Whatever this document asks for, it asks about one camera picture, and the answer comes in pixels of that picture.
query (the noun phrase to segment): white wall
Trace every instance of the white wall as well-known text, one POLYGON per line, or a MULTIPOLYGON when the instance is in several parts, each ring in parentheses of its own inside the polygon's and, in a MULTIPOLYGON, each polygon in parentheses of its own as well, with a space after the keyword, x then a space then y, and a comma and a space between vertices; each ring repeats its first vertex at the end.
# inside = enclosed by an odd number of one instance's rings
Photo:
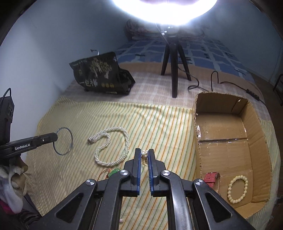
POLYGON ((0 94, 11 87, 15 104, 11 141, 35 135, 74 79, 70 62, 127 42, 127 19, 111 0, 37 0, 17 20, 0 46, 0 94))
POLYGON ((283 45, 269 18, 249 0, 218 0, 191 23, 223 42, 245 67, 266 80, 276 74, 283 45))

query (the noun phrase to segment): screw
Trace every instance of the screw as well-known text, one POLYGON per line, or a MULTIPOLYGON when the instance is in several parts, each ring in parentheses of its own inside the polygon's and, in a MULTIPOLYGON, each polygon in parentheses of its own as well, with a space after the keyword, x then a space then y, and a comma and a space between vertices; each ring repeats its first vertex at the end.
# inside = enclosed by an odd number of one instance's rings
POLYGON ((129 172, 128 172, 128 170, 123 169, 123 170, 120 171, 120 174, 121 174, 122 176, 126 176, 126 175, 129 174, 129 172))
POLYGON ((163 176, 169 176, 169 175, 170 175, 170 171, 168 171, 168 170, 163 170, 163 171, 161 172, 161 174, 162 174, 163 176))
POLYGON ((196 179, 196 180, 195 180, 195 183, 196 183, 197 185, 203 185, 203 184, 204 184, 204 181, 203 181, 202 179, 196 179))
POLYGON ((94 179, 88 179, 85 182, 88 186, 94 185, 95 184, 95 180, 94 179))

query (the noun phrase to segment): cream bead bracelet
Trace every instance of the cream bead bracelet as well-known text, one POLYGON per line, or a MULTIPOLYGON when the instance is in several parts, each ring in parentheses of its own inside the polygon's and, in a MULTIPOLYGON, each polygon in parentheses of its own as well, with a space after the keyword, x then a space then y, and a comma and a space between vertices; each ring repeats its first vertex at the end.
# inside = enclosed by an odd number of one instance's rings
POLYGON ((240 202, 246 196, 247 191, 248 191, 248 179, 243 175, 236 176, 233 180, 230 181, 230 184, 229 184, 229 187, 228 187, 228 192, 227 192, 227 194, 228 194, 227 197, 228 197, 230 203, 235 204, 235 203, 240 202), (243 195, 239 199, 234 200, 231 196, 231 190, 232 190, 233 183, 238 179, 242 179, 243 181, 245 181, 245 188, 244 188, 243 195))

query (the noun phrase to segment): wooden floor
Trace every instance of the wooden floor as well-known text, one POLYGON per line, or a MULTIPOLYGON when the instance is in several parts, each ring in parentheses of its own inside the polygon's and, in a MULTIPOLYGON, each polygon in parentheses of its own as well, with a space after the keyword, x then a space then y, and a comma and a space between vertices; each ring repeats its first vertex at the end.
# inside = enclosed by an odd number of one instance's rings
POLYGON ((252 74, 257 87, 261 90, 266 106, 270 113, 272 123, 274 125, 276 138, 278 141, 280 156, 281 156, 281 167, 279 175, 279 187, 278 187, 278 197, 280 199, 272 213, 273 221, 270 221, 267 229, 283 229, 283 106, 280 106, 280 101, 278 96, 273 92, 273 86, 263 80, 262 78, 252 74))

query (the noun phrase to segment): pink fabric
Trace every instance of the pink fabric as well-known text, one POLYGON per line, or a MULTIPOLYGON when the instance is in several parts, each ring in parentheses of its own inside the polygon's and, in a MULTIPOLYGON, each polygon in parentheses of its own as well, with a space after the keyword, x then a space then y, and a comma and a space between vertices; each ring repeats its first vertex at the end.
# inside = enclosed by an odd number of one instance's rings
POLYGON ((0 205, 2 206, 5 213, 9 215, 14 215, 13 211, 10 209, 9 205, 7 205, 4 201, 0 200, 0 205))

